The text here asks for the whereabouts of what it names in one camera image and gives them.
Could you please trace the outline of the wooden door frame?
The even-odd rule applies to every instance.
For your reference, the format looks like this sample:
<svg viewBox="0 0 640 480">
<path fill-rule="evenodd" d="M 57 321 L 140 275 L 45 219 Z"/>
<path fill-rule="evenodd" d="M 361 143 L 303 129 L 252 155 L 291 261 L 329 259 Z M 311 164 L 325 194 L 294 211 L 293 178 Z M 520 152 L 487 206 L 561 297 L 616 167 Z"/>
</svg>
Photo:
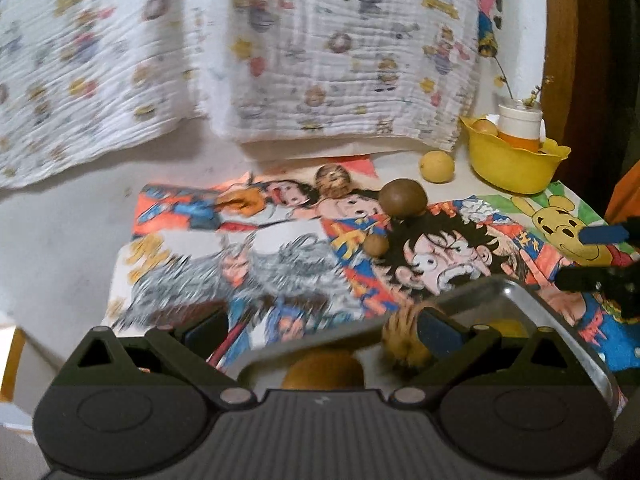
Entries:
<svg viewBox="0 0 640 480">
<path fill-rule="evenodd" d="M 608 0 L 547 0 L 541 105 L 547 133 L 572 149 L 577 166 L 590 159 L 605 116 Z"/>
</svg>

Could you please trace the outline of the left white printed cloth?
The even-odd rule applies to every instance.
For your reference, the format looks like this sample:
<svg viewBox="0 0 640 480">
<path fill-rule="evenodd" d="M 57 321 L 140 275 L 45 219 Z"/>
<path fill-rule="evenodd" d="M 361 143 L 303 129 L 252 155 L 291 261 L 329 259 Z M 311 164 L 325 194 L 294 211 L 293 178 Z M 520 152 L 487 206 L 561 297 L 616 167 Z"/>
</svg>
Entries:
<svg viewBox="0 0 640 480">
<path fill-rule="evenodd" d="M 24 188 L 198 114 L 198 0 L 1 0 L 1 184 Z"/>
</svg>

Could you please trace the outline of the yellow lemon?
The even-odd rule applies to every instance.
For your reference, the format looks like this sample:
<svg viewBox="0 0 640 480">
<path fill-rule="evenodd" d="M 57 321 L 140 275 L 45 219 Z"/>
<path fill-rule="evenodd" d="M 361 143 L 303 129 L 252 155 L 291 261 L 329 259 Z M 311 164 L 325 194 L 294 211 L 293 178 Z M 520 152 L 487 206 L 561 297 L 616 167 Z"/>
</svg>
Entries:
<svg viewBox="0 0 640 480">
<path fill-rule="evenodd" d="M 421 177 L 432 183 L 447 183 L 454 178 L 454 159 L 443 151 L 425 153 L 419 162 Z"/>
</svg>

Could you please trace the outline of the striped beige melon fruit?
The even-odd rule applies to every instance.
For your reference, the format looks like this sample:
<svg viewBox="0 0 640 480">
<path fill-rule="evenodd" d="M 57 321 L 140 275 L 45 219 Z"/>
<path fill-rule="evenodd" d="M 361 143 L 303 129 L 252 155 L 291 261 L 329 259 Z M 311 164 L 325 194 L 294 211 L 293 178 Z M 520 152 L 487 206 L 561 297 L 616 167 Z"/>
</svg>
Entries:
<svg viewBox="0 0 640 480">
<path fill-rule="evenodd" d="M 433 362 L 433 355 L 418 337 L 418 316 L 424 311 L 444 311 L 431 301 L 409 304 L 392 313 L 382 328 L 382 344 L 387 359 L 398 370 L 424 370 Z"/>
</svg>

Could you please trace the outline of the silver metal tray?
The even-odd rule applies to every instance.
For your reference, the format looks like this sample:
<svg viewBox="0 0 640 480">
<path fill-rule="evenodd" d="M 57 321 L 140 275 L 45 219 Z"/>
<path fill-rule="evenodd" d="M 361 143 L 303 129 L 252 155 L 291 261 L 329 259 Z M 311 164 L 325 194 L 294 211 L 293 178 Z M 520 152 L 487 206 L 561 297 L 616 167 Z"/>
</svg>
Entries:
<svg viewBox="0 0 640 480">
<path fill-rule="evenodd" d="M 540 326 L 553 328 L 582 364 L 612 413 L 620 414 L 626 401 L 605 362 L 577 333 L 545 304 L 536 292 L 514 278 L 490 276 L 445 292 L 428 300 L 443 314 L 465 327 L 512 318 L 533 335 Z M 364 385 L 378 389 L 386 398 L 407 382 L 402 379 L 381 344 L 387 315 L 345 323 L 302 339 L 270 344 L 244 353 L 229 366 L 228 376 L 263 396 L 278 388 L 288 368 L 306 353 L 325 348 L 347 348 L 354 352 L 364 371 Z"/>
</svg>

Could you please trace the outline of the striped brown round fruit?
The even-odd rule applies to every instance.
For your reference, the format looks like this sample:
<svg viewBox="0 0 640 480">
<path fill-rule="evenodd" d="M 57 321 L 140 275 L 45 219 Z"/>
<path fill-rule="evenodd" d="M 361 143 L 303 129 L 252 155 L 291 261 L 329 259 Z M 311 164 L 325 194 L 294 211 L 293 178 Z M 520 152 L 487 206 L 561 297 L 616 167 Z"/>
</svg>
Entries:
<svg viewBox="0 0 640 480">
<path fill-rule="evenodd" d="M 340 164 L 325 164 L 318 168 L 314 185 L 325 198 L 342 198 L 352 190 L 352 177 Z"/>
</svg>

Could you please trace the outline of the small brown kiwi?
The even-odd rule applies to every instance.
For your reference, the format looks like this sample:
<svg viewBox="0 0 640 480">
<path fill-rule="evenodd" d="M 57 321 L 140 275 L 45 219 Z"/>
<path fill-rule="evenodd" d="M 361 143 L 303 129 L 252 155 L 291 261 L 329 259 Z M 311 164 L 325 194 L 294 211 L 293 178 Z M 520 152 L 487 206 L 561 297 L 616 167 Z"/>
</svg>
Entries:
<svg viewBox="0 0 640 480">
<path fill-rule="evenodd" d="M 372 258 L 381 258 L 390 250 L 390 240 L 386 235 L 368 234 L 362 244 L 362 250 Z"/>
</svg>

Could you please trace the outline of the fruit in yellow bowl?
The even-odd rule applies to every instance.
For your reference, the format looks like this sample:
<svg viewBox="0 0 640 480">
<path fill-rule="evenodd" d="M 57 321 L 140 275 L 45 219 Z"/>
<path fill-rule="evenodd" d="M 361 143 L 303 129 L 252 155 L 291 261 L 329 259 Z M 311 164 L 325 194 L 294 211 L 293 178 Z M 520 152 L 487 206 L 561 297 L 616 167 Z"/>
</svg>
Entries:
<svg viewBox="0 0 640 480">
<path fill-rule="evenodd" d="M 498 136 L 497 126 L 488 118 L 480 118 L 473 122 L 472 128 L 474 131 L 488 134 L 488 136 Z"/>
</svg>

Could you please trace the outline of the cartoon wall poster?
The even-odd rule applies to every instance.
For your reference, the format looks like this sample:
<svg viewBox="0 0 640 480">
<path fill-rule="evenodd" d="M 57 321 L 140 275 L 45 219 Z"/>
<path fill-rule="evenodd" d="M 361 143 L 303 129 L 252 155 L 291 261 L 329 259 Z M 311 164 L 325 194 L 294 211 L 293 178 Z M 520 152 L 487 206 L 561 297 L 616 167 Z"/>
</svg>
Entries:
<svg viewBox="0 0 640 480">
<path fill-rule="evenodd" d="M 502 27 L 502 0 L 477 0 L 478 54 L 495 58 L 498 54 L 496 31 Z"/>
</svg>

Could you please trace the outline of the brown pear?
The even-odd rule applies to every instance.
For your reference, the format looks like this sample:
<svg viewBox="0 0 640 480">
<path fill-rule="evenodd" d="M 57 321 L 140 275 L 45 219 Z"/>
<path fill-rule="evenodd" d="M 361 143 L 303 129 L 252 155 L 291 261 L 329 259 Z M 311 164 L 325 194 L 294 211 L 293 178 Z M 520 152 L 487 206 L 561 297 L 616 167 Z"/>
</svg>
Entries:
<svg viewBox="0 0 640 480">
<path fill-rule="evenodd" d="M 361 363 L 346 350 L 317 350 L 290 366 L 281 387 L 317 391 L 363 389 L 364 371 Z"/>
</svg>

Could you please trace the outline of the colourful cartoon table cloth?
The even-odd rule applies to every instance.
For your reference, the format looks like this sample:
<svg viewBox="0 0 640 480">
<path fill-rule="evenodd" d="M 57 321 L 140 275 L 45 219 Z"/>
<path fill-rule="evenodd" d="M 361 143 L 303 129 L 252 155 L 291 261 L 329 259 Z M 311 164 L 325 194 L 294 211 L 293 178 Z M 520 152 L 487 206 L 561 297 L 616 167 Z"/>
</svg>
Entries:
<svg viewBox="0 0 640 480">
<path fill-rule="evenodd" d="M 600 217 L 559 182 L 531 198 L 470 196 L 432 203 L 413 226 L 391 222 L 367 159 L 342 165 L 352 190 L 325 198 L 319 167 L 244 174 L 213 188 L 150 183 L 118 253 L 104 321 L 137 335 L 221 309 L 228 335 L 208 359 L 228 370 L 242 354 L 375 318 L 502 274 L 540 296 L 611 370 L 639 364 L 639 323 L 597 292 L 560 292 L 563 266 L 628 266 L 627 244 L 585 246 Z M 381 258 L 361 247 L 390 240 Z"/>
</svg>

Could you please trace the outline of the white orange jar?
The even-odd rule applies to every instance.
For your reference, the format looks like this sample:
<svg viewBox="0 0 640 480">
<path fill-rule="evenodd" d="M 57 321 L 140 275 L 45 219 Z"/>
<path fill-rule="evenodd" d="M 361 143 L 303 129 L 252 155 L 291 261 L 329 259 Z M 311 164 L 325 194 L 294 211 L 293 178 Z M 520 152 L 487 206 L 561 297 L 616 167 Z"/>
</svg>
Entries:
<svg viewBox="0 0 640 480">
<path fill-rule="evenodd" d="M 498 104 L 498 110 L 498 137 L 512 148 L 538 152 L 542 123 L 540 106 L 508 99 Z"/>
</svg>

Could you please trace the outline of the right white printed cloth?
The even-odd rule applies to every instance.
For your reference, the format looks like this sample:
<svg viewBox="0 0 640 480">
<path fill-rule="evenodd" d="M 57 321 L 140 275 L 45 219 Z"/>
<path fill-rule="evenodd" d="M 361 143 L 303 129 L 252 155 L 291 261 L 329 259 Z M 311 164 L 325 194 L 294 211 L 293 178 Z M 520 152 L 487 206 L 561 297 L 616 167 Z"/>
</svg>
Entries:
<svg viewBox="0 0 640 480">
<path fill-rule="evenodd" d="M 477 0 L 202 0 L 202 110 L 239 143 L 407 138 L 450 151 L 478 87 Z"/>
</svg>

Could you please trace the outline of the yellow-green pear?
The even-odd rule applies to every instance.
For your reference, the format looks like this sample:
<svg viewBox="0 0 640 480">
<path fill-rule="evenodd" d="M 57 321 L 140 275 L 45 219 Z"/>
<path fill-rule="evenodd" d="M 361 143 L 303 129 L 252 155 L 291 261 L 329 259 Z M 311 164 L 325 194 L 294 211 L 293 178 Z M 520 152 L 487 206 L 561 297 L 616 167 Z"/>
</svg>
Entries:
<svg viewBox="0 0 640 480">
<path fill-rule="evenodd" d="M 498 318 L 488 323 L 488 325 L 504 338 L 528 338 L 529 333 L 526 326 L 515 318 Z"/>
</svg>

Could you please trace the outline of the white printed cloth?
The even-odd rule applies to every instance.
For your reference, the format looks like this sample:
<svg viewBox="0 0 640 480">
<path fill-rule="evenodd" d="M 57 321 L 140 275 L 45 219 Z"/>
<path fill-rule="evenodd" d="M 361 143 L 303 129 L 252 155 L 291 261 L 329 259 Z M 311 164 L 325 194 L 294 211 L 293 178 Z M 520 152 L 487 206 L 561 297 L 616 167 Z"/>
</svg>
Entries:
<svg viewBox="0 0 640 480">
<path fill-rule="evenodd" d="M 198 0 L 1 0 L 1 184 L 24 188 L 198 114 Z"/>
<path fill-rule="evenodd" d="M 407 138 L 450 151 L 478 87 L 477 0 L 202 0 L 202 110 L 239 143 Z"/>
</svg>

